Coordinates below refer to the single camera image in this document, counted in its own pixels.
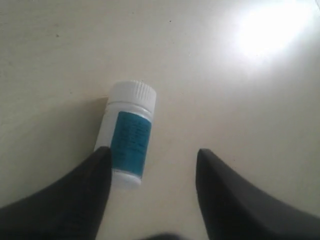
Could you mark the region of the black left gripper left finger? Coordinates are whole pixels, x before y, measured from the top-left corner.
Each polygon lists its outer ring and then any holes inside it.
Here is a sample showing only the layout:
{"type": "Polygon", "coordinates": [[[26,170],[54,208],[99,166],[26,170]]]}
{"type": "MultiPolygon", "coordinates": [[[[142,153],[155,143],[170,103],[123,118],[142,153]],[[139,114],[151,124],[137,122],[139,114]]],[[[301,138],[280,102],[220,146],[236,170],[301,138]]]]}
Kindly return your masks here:
{"type": "Polygon", "coordinates": [[[94,240],[112,183],[112,156],[99,147],[68,174],[0,209],[2,240],[94,240]]]}

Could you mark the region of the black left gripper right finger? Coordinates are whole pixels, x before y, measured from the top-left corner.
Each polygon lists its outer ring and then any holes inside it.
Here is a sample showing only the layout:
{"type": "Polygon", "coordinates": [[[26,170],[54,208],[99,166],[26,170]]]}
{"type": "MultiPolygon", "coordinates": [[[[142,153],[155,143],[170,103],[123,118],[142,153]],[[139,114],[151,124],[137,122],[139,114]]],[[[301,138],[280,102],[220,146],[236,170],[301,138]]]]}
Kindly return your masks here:
{"type": "Polygon", "coordinates": [[[210,149],[197,153],[195,185],[210,240],[318,240],[320,219],[259,189],[210,149]]]}

